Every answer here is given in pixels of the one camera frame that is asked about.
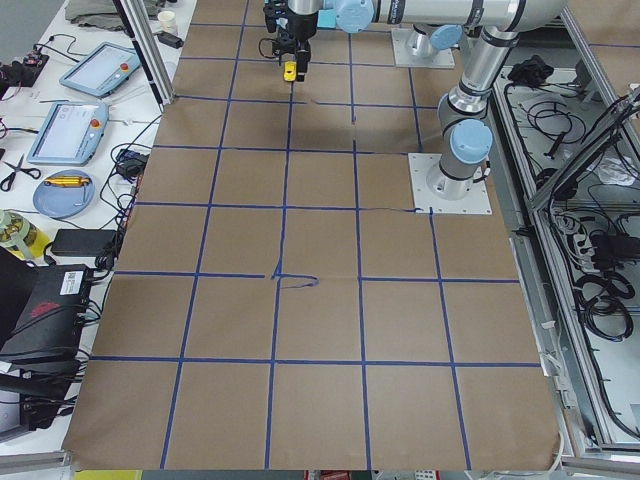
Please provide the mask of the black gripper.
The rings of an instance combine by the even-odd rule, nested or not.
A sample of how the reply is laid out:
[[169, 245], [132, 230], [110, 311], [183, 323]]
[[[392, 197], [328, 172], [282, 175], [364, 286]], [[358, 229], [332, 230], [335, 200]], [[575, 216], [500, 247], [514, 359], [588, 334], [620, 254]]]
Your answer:
[[283, 68], [283, 79], [290, 79], [290, 62], [284, 54], [292, 54], [296, 59], [296, 81], [303, 82], [308, 72], [311, 46], [309, 40], [317, 32], [319, 2], [312, 0], [274, 1], [273, 13], [277, 26], [277, 37], [273, 54], [278, 65]]

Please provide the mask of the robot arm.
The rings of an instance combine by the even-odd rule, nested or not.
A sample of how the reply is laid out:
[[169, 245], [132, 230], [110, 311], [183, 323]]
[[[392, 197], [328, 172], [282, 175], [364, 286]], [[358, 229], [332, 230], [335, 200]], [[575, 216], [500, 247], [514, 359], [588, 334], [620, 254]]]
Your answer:
[[476, 170], [491, 150], [493, 134], [481, 116], [506, 57], [520, 33], [545, 25], [565, 5], [563, 1], [267, 1], [263, 12], [267, 30], [276, 36], [273, 54], [294, 57], [297, 80], [308, 71], [309, 41], [322, 10], [333, 10], [337, 26], [347, 33], [380, 22], [480, 28], [459, 83], [439, 103], [445, 150], [426, 176], [437, 197], [457, 201], [468, 194]]

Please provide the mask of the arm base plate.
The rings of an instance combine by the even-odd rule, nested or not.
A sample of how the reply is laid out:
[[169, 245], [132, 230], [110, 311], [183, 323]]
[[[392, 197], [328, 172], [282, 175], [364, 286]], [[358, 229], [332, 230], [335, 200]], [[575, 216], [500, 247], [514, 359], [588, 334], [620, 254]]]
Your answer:
[[467, 180], [447, 177], [440, 154], [408, 155], [414, 210], [421, 214], [491, 215], [492, 208], [480, 166]]
[[451, 49], [435, 48], [428, 34], [418, 33], [413, 28], [395, 28], [391, 31], [391, 38], [396, 67], [428, 69], [455, 67]]

